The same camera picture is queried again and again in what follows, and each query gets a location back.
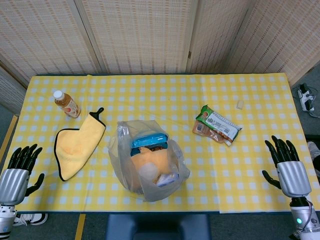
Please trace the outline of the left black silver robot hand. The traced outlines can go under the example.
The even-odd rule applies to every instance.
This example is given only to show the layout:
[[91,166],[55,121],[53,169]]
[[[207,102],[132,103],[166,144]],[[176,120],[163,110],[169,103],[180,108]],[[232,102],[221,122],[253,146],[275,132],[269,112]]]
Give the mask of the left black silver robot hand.
[[42,185],[45,174],[41,173],[34,185],[28,186],[31,173],[42,147],[37,144],[17,148],[0,177],[0,204],[16,206]]

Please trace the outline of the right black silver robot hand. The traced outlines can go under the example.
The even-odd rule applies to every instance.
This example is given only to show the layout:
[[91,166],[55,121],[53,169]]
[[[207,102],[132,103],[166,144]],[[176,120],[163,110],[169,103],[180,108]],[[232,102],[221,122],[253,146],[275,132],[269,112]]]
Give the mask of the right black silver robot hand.
[[289,140],[283,141],[274,135],[271,139],[273,143],[268,140],[264,142],[269,149],[278,180],[273,179],[266,170],[262,171],[263,177],[291,199],[308,196],[312,192],[311,184],[295,146]]

